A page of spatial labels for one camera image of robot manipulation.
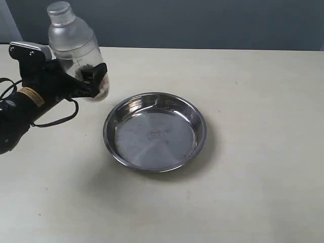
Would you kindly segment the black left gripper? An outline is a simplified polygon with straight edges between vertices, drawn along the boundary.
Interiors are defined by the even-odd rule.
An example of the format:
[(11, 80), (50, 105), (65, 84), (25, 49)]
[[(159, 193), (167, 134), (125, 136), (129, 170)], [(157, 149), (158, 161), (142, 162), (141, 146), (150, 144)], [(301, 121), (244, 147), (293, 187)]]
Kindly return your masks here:
[(57, 61), (20, 61), (22, 88), (37, 108), (50, 109), (63, 99), (104, 99), (107, 96), (107, 65), (87, 64), (63, 72)]

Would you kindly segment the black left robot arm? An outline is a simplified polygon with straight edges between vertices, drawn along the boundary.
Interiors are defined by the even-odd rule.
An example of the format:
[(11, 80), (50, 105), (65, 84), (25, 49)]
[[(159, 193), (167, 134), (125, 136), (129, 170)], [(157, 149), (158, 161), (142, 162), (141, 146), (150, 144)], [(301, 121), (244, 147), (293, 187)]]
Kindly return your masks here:
[[(45, 62), (34, 74), (22, 78), (22, 88), (1, 101), (1, 154), (18, 144), (30, 127), (47, 128), (73, 119), (78, 111), (77, 98), (94, 98), (107, 73), (105, 63), (84, 67), (79, 81), (61, 68), (56, 60)], [(75, 104), (72, 115), (47, 124), (35, 121), (62, 100)]]

